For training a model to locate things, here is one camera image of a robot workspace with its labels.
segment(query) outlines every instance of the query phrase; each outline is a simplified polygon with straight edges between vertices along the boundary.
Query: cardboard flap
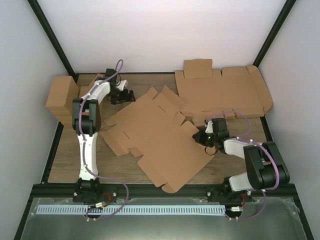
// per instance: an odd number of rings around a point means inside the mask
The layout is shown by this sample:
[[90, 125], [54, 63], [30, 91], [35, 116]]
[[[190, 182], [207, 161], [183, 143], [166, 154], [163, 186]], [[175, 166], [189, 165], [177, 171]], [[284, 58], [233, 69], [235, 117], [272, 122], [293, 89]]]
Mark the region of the cardboard flap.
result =
[[161, 189], [169, 194], [176, 193], [202, 168], [204, 168], [213, 158], [214, 156], [207, 155], [205, 151], [203, 151], [197, 157], [197, 161], [193, 161], [188, 165], [181, 166], [180, 171], [172, 179], [170, 179], [170, 181], [167, 184], [163, 185]]
[[196, 128], [190, 121], [186, 121], [184, 124], [181, 125], [181, 129], [183, 129], [188, 136], [196, 134], [199, 132], [198, 128]]
[[152, 161], [150, 161], [146, 156], [143, 156], [137, 164], [156, 187], [160, 187], [167, 182], [159, 170], [152, 164]]
[[222, 69], [222, 77], [224, 79], [239, 78], [239, 77], [250, 77], [249, 72], [245, 66], [231, 66], [224, 67]]
[[260, 98], [260, 101], [263, 105], [263, 111], [265, 113], [268, 113], [273, 106], [273, 100], [271, 97], [271, 94], [269, 92], [269, 89], [259, 71], [259, 69], [256, 66], [248, 65], [247, 70], [251, 75], [251, 79], [253, 81], [253, 84], [255, 86], [255, 89], [258, 93], [258, 96]]
[[178, 112], [175, 116], [174, 116], [174, 123], [176, 123], [178, 126], [180, 126], [184, 120], [186, 119], [186, 117], [181, 113], [181, 112]]
[[[235, 108], [237, 112], [242, 113], [246, 117], [263, 117], [265, 115], [264, 108], [262, 106], [257, 107], [246, 107], [246, 108]], [[237, 118], [243, 118], [243, 116], [239, 114], [235, 114]]]
[[149, 96], [149, 98], [153, 99], [156, 95], [158, 94], [157, 90], [152, 86], [150, 87], [150, 89], [146, 92], [146, 94], [144, 94], [143, 96]]
[[108, 146], [112, 149], [112, 151], [115, 153], [117, 156], [122, 156], [127, 154], [129, 151], [123, 149], [119, 143], [109, 134], [107, 131], [101, 131], [99, 132], [100, 135], [103, 137], [104, 141]]
[[137, 147], [130, 148], [130, 153], [132, 153], [134, 157], [139, 157], [143, 155], [143, 153]]
[[177, 94], [175, 94], [172, 90], [170, 90], [166, 85], [163, 87], [162, 95], [164, 95], [173, 105], [175, 105], [179, 111], [186, 105], [184, 101]]
[[104, 122], [107, 126], [115, 125], [118, 123], [119, 119], [124, 118], [125, 116], [133, 113], [135, 110], [136, 110], [136, 103], [132, 102], [128, 106], [126, 106], [125, 108], [118, 111], [115, 115], [104, 120]]
[[212, 59], [185, 60], [183, 64], [185, 79], [212, 77]]
[[184, 71], [175, 71], [174, 72], [175, 81], [183, 81], [185, 79]]

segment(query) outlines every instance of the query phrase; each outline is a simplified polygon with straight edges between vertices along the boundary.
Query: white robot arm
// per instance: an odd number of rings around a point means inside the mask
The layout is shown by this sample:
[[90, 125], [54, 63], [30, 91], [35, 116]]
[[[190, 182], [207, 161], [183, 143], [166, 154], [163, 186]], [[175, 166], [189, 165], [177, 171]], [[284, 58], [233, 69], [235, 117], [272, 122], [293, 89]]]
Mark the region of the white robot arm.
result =
[[[89, 98], [87, 99], [88, 101], [97, 100], [98, 104], [100, 104], [103, 101], [103, 99], [110, 93], [110, 89], [111, 89], [110, 82], [108, 81], [104, 83], [102, 82], [103, 80], [95, 81], [94, 84], [98, 85], [98, 87], [96, 88], [94, 93], [89, 96]], [[115, 87], [122, 92], [127, 85], [128, 85], [128, 81], [122, 80]], [[88, 93], [82, 96], [81, 99], [85, 99], [87, 96], [88, 96]], [[98, 169], [96, 164], [96, 141], [97, 141], [98, 132], [95, 132], [92, 135], [84, 134], [84, 136], [86, 139], [86, 144], [85, 144], [86, 148], [85, 148], [84, 154], [85, 154], [87, 167], [91, 170], [91, 172], [98, 175]], [[79, 178], [87, 181], [89, 181], [90, 179], [96, 179], [96, 177], [90, 174], [84, 167], [83, 151], [82, 151], [83, 137], [80, 134], [78, 134], [77, 137], [80, 144], [80, 162], [81, 162]]]
[[[245, 160], [246, 172], [224, 179], [224, 184], [228, 186], [230, 192], [272, 188], [277, 178], [281, 185], [290, 181], [288, 169], [273, 141], [254, 142], [245, 141], [239, 137], [230, 137], [224, 118], [214, 118], [206, 125], [205, 130], [200, 129], [192, 136], [197, 143], [206, 148], [215, 147], [216, 152], [220, 151]], [[264, 164], [269, 161], [272, 161], [273, 164]]]

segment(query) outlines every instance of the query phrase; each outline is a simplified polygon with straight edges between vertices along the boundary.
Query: white backdrop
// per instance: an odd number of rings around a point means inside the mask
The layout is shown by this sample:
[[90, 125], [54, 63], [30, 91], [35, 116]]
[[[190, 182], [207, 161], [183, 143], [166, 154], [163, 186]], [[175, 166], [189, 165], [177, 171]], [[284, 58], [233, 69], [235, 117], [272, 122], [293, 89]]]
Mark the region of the white backdrop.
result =
[[39, 184], [58, 121], [45, 104], [66, 75], [25, 0], [0, 7], [0, 239], [14, 239], [33, 184]]
[[296, 1], [260, 70], [273, 98], [266, 116], [314, 239], [320, 239], [320, 1]]
[[39, 0], [76, 73], [252, 64], [285, 0]]

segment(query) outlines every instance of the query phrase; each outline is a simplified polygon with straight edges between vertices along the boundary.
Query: black vertical post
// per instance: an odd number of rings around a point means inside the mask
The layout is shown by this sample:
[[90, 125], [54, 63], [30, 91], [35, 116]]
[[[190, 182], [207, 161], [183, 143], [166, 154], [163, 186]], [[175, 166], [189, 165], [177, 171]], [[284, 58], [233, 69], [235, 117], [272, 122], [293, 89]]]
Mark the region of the black vertical post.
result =
[[72, 76], [73, 78], [75, 78], [75, 72], [72, 69], [67, 56], [65, 55], [54, 31], [52, 30], [44, 12], [42, 11], [39, 3], [37, 0], [28, 0], [28, 3], [30, 4], [35, 16], [38, 18], [43, 30], [45, 31], [46, 35], [48, 36], [52, 46], [54, 47], [56, 53], [58, 54], [62, 64], [64, 65], [66, 71], [68, 72], [68, 74], [70, 76]]
[[253, 62], [254, 66], [259, 67], [260, 63], [264, 59], [268, 49], [270, 48], [272, 42], [276, 38], [281, 26], [284, 24], [287, 16], [289, 15], [289, 13], [295, 3], [296, 3], [296, 0], [286, 0], [281, 12], [279, 13], [277, 19], [275, 20], [268, 36], [266, 37], [258, 55], [256, 56], [256, 58]]
[[[261, 64], [262, 60], [264, 59], [267, 51], [269, 50], [272, 42], [274, 41], [274, 39], [276, 38], [280, 28], [282, 27], [282, 25], [284, 24], [287, 16], [289, 15], [292, 7], [294, 6], [294, 4], [296, 3], [296, 0], [286, 0], [286, 2], [284, 3], [278, 17], [276, 18], [268, 36], [266, 37], [258, 55], [256, 56], [254, 62], [252, 65], [259, 67], [259, 65]], [[272, 141], [272, 136], [271, 136], [271, 132], [266, 120], [266, 117], [260, 117], [261, 119], [261, 123], [262, 123], [262, 127], [263, 127], [263, 131], [265, 134], [265, 138], [267, 141]]]

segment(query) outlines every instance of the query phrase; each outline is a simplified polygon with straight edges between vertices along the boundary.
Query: flattened cardboard box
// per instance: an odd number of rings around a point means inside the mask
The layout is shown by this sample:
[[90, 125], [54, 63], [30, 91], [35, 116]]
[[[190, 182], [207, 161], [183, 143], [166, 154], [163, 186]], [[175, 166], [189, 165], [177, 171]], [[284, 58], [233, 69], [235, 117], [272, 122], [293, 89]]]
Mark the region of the flattened cardboard box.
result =
[[[262, 117], [270, 111], [273, 100], [256, 66], [212, 69], [212, 59], [185, 60], [183, 71], [175, 72], [179, 97], [185, 102], [182, 113], [192, 117], [196, 126], [227, 111], [247, 117]], [[237, 117], [234, 113], [225, 117]]]
[[129, 152], [135, 157], [143, 155], [137, 164], [154, 185], [175, 193], [213, 156], [192, 139], [198, 129], [189, 121], [182, 124], [184, 102], [167, 86], [157, 93], [150, 88], [108, 118], [106, 124], [115, 126], [100, 133], [117, 156]]

